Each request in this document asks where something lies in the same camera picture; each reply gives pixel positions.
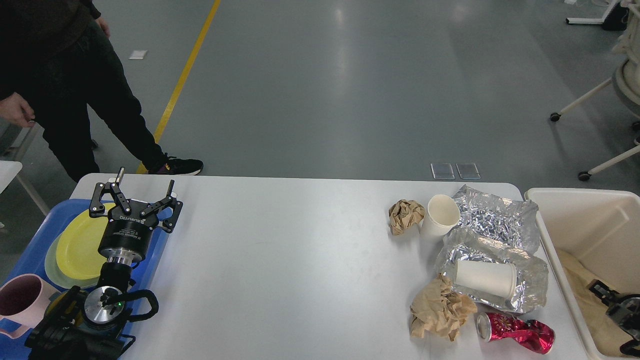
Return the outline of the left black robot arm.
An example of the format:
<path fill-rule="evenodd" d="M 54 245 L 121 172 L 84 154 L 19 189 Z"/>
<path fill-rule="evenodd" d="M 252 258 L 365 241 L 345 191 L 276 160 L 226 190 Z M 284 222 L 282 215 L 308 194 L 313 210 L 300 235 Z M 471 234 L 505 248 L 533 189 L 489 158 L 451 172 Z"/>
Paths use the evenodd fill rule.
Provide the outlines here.
<path fill-rule="evenodd" d="M 96 249 L 105 258 L 96 287 L 74 285 L 57 297 L 25 340 L 30 360 L 117 360 L 136 341 L 124 333 L 131 322 L 146 321 L 159 311 L 155 294 L 134 290 L 132 272 L 146 260 L 153 232 L 173 232 L 183 203 L 170 180 L 157 202 L 126 198 L 120 184 L 125 168 L 112 181 L 96 183 L 88 208 L 91 218 L 106 218 Z"/>

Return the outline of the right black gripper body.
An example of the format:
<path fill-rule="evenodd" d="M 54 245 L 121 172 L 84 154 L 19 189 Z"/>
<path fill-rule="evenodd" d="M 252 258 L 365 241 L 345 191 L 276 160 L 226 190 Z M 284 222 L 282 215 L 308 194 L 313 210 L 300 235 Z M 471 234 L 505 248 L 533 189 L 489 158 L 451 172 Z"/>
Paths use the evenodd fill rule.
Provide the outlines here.
<path fill-rule="evenodd" d="M 639 294 L 613 294 L 605 297 L 606 315 L 634 340 L 640 339 Z"/>

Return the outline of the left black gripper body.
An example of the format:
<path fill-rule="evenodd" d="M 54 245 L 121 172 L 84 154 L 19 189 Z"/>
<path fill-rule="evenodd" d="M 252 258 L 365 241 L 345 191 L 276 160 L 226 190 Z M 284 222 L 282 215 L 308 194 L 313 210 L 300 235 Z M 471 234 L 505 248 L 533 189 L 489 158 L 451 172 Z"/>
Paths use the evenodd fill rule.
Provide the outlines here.
<path fill-rule="evenodd" d="M 129 263 L 141 262 L 146 259 L 153 230 L 157 226 L 156 215 L 146 219 L 118 215 L 107 222 L 98 253 L 107 259 L 125 253 L 132 258 Z"/>

